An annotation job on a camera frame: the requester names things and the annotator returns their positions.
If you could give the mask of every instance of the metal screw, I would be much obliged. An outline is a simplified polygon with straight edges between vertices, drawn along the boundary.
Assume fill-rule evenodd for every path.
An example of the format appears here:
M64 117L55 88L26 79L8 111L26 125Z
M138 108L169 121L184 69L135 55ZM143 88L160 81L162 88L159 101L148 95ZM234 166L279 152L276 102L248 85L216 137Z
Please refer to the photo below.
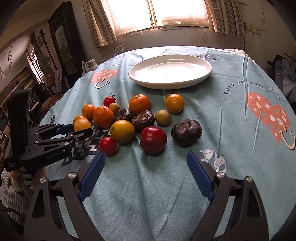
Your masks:
M247 182L252 182L252 181L253 181L253 178L252 178L252 177L249 177L249 176L247 176L247 177L246 177L246 180L247 180Z
M68 174L68 178L70 178L70 179L73 179L73 178L75 178L76 177L76 173L75 172L70 172L69 174Z
M216 173L216 176L217 176L218 178L223 178L223 177L225 177L225 174L224 174L223 172L217 172L217 173Z
M46 178L46 177L42 177L42 178L40 178L40 182L41 182L41 183L45 183L45 182L46 182L46 180L47 180L47 178Z

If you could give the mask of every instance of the white fabric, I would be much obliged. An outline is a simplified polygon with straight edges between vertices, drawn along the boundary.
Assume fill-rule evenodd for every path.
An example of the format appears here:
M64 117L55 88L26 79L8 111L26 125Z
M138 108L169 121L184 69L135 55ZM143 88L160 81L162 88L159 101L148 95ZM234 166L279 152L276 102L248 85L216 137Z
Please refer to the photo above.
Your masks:
M2 204L4 207L12 208L23 216L26 216L28 208L28 200L24 196L17 193L12 185L11 175L6 169L1 174L2 179ZM16 213L8 212L8 215L19 225L24 225L22 218Z

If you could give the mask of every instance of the window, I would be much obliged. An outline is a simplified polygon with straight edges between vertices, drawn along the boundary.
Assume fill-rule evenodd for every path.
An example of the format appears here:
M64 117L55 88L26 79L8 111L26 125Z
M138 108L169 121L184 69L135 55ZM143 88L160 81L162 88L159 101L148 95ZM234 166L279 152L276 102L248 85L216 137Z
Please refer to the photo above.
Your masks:
M115 35L165 26L209 27L205 0L101 0Z
M33 48L32 53L31 53L31 59L32 59L32 61L29 61L30 68L31 68L32 72L35 74L38 82L42 83L42 79L44 78L44 74L42 73L42 71L41 71L41 69L39 67L39 63L37 61L37 56L35 54L34 48Z

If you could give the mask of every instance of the table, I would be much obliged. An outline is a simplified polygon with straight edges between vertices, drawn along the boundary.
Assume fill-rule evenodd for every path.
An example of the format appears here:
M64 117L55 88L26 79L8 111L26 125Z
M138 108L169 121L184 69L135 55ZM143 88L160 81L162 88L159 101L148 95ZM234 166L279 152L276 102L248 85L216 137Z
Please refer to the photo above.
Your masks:
M165 54L204 58L213 71L202 83L175 91L147 89L128 77L134 64ZM145 155L137 138L119 145L117 154L106 158L92 195L84 201L101 235L106 241L187 240L208 205L186 165L186 153L193 150L230 178L253 177L272 238L296 203L296 117L274 82L245 54L191 46L122 53L78 79L41 124L49 123L54 113L56 123L71 123L85 104L102 105L111 93L121 108L128 107L132 96L145 94L156 113L165 109L164 98L172 92L184 97L185 108L172 114L171 124L163 128L168 135L165 151ZM195 119L202 127L202 137L190 148L177 146L170 137L173 125L184 119ZM93 129L94 135L77 143L72 157L47 167L49 179L77 171L99 151L99 140L110 133L94 123ZM68 231L75 235L61 200L60 205ZM230 211L228 205L226 217ZM223 219L216 235L226 224Z

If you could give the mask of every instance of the white plate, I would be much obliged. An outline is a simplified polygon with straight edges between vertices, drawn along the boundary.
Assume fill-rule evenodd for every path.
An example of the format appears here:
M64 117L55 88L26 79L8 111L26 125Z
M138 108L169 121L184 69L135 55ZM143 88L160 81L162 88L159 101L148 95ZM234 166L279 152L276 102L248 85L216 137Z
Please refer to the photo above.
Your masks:
M186 88L204 81L211 64L199 57L182 54L161 55L135 64L128 76L137 84L159 90Z

